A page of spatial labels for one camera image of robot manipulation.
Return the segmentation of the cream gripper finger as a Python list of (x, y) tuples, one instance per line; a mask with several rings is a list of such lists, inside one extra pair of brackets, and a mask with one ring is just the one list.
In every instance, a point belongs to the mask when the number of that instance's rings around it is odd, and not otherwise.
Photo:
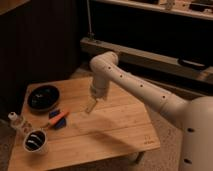
[(86, 113), (91, 113), (94, 107), (97, 105), (98, 101), (96, 99), (90, 99), (87, 103), (85, 112)]

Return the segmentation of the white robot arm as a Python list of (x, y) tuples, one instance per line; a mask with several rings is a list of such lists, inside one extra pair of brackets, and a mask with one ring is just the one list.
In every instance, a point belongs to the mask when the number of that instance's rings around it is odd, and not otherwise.
[(213, 171), (213, 96), (185, 100), (120, 69), (118, 62), (112, 51), (91, 59), (93, 78), (86, 112), (107, 96), (109, 84), (114, 82), (182, 130), (179, 171)]

